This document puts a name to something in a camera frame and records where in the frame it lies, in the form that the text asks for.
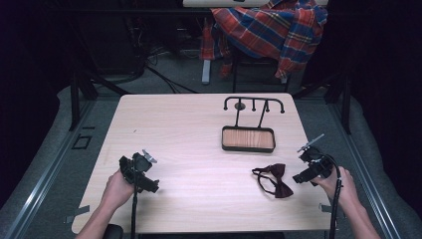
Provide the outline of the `black round seat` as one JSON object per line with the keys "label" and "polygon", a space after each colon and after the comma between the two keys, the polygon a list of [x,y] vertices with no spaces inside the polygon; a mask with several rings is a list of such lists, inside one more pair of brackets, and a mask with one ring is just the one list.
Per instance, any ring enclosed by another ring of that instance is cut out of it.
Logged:
{"label": "black round seat", "polygon": [[123,229],[115,224],[109,224],[105,229],[103,239],[122,239]]}

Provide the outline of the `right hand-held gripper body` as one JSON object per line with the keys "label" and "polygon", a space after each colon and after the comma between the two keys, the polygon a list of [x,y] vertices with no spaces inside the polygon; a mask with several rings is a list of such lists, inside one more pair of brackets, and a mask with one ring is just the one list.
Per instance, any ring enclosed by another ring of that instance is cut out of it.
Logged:
{"label": "right hand-held gripper body", "polygon": [[315,143],[322,137],[324,137],[323,133],[310,140],[299,149],[299,152],[301,153],[299,159],[308,165],[308,168],[302,172],[312,173],[315,178],[328,178],[331,175],[331,170],[333,168],[331,157],[328,154],[322,153],[315,147]]}

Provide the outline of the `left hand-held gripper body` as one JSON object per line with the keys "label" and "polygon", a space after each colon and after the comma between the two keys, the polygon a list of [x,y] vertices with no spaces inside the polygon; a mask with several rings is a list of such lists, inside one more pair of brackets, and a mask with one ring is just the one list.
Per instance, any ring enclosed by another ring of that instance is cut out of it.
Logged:
{"label": "left hand-held gripper body", "polygon": [[141,155],[136,152],[132,158],[122,156],[119,160],[119,169],[127,183],[140,187],[140,180],[148,178],[145,173],[152,167],[147,159],[147,153]]}

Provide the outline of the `aluminium floor rail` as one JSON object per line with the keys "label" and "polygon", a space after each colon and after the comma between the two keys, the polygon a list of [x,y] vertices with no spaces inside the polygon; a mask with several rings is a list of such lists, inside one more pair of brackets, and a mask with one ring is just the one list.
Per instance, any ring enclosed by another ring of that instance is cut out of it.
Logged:
{"label": "aluminium floor rail", "polygon": [[71,106],[62,103],[47,135],[5,205],[0,209],[0,239],[22,239],[65,163],[65,156],[89,118],[93,101],[82,103],[73,130]]}
{"label": "aluminium floor rail", "polygon": [[374,215],[378,221],[378,224],[385,236],[385,239],[402,239],[399,231],[392,220],[392,217],[381,198],[377,187],[369,173],[369,170],[363,161],[363,158],[353,140],[351,134],[348,134],[343,128],[341,123],[341,113],[336,105],[328,104],[327,108],[331,116],[335,120],[335,126],[341,135],[341,138],[345,141],[347,149],[351,155],[351,164],[353,172],[356,174],[360,181],[360,184],[365,192],[366,198],[372,208]]}

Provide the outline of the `dark red bow tie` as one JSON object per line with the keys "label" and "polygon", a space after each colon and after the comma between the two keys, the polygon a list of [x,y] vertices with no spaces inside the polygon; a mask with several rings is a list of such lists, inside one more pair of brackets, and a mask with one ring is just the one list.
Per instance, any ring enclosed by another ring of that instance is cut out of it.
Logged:
{"label": "dark red bow tie", "polygon": [[[252,173],[257,176],[258,184],[264,192],[274,195],[276,198],[287,198],[294,192],[283,182],[285,170],[286,166],[283,163],[276,163],[263,168],[254,168]],[[273,191],[264,186],[263,179],[267,179],[274,186]]]}

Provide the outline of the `black metal stand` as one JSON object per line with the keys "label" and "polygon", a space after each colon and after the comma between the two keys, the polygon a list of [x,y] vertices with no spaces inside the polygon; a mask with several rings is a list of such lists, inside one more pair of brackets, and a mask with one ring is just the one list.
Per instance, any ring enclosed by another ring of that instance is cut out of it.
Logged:
{"label": "black metal stand", "polygon": [[104,79],[99,74],[76,65],[70,82],[72,122],[69,131],[74,130],[81,120],[79,93],[82,93],[89,101],[97,99],[99,93],[95,89],[94,83],[98,83],[120,96],[128,95],[128,91]]}
{"label": "black metal stand", "polygon": [[351,77],[348,74],[335,73],[293,94],[293,98],[297,100],[301,99],[322,87],[327,87],[327,92],[323,96],[327,104],[335,104],[338,101],[341,101],[340,124],[347,134],[351,134],[349,122],[351,103]]}

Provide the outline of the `person's left hand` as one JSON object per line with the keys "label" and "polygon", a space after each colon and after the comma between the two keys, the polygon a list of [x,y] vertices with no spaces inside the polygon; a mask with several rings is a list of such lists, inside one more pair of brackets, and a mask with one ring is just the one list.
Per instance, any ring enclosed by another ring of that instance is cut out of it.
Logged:
{"label": "person's left hand", "polygon": [[126,182],[118,169],[106,183],[101,206],[109,210],[117,210],[133,194],[133,187]]}

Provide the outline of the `person's right hand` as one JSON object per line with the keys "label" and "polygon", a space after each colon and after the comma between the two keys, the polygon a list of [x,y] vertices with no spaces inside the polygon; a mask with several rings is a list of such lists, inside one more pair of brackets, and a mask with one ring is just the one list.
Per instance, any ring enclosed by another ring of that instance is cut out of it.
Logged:
{"label": "person's right hand", "polygon": [[340,166],[339,172],[333,171],[328,178],[316,177],[313,183],[319,185],[331,199],[334,199],[336,189],[336,182],[341,179],[341,188],[338,197],[338,204],[346,211],[353,208],[359,203],[357,191],[350,172],[344,167]]}

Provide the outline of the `black chair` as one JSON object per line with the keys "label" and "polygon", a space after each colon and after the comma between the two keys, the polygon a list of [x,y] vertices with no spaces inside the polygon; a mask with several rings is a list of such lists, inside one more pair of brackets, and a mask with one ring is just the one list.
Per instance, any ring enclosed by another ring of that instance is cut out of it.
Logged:
{"label": "black chair", "polygon": [[278,62],[271,58],[252,58],[236,49],[233,56],[234,93],[286,93],[291,76],[275,77]]}

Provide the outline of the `black rack with wooden tray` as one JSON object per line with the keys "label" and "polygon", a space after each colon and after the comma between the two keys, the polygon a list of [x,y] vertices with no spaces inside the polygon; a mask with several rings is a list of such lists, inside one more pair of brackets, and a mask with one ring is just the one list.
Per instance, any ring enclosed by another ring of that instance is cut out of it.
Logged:
{"label": "black rack with wooden tray", "polygon": [[[271,111],[271,103],[279,107],[278,112],[282,115],[285,112],[283,102],[275,98],[230,96],[224,100],[224,111],[229,109],[230,102],[234,103],[235,122],[233,125],[222,127],[222,148],[227,151],[272,153],[276,148],[276,135],[272,128],[263,126],[263,121],[265,115]],[[246,108],[242,111],[236,110],[236,103],[243,103]],[[240,119],[241,113],[246,110],[260,114],[255,126],[248,125]]]}

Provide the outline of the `red blue plaid shirt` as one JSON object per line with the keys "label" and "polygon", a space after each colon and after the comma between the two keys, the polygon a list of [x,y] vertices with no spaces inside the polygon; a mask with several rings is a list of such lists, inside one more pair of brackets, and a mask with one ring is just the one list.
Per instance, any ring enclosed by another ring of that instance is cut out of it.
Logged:
{"label": "red blue plaid shirt", "polygon": [[316,0],[270,0],[259,8],[213,8],[204,20],[200,58],[223,58],[229,74],[234,51],[278,62],[275,77],[303,69],[321,41],[327,10]]}

